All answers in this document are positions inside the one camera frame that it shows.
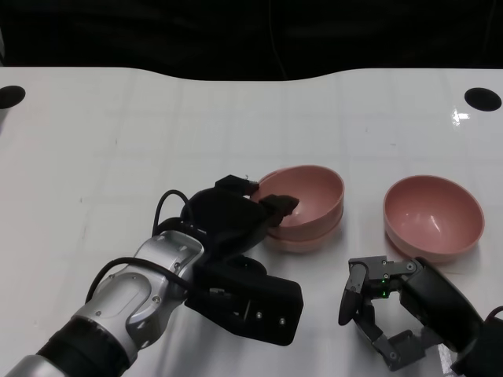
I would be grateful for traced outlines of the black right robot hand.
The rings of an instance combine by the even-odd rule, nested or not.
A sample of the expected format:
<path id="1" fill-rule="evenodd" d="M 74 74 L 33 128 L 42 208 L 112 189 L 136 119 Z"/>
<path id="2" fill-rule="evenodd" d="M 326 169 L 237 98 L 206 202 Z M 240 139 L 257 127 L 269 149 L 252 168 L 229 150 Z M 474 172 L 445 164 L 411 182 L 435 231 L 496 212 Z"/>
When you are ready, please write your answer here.
<path id="1" fill-rule="evenodd" d="M 393 262 L 385 256 L 352 258 L 338 322 L 353 321 L 395 372 L 443 344 L 456 353 L 469 350 L 483 326 L 466 297 L 425 258 Z M 388 338 L 376 325 L 373 301 L 399 294 L 400 304 L 422 324 L 418 334 L 403 331 Z"/>

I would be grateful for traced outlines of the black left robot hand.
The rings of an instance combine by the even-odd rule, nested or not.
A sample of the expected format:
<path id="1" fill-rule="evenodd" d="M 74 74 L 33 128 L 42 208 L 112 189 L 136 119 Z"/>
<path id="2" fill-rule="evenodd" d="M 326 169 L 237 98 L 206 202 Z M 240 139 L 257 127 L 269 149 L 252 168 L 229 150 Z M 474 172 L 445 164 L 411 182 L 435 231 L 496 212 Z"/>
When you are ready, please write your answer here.
<path id="1" fill-rule="evenodd" d="M 257 182 L 228 175 L 212 188 L 197 192 L 184 205 L 181 218 L 202 230 L 209 242 L 194 266 L 196 279 L 224 271 L 266 275 L 263 265 L 244 254 L 291 215 L 299 199 L 268 194 L 254 201 L 252 195 L 259 188 Z"/>

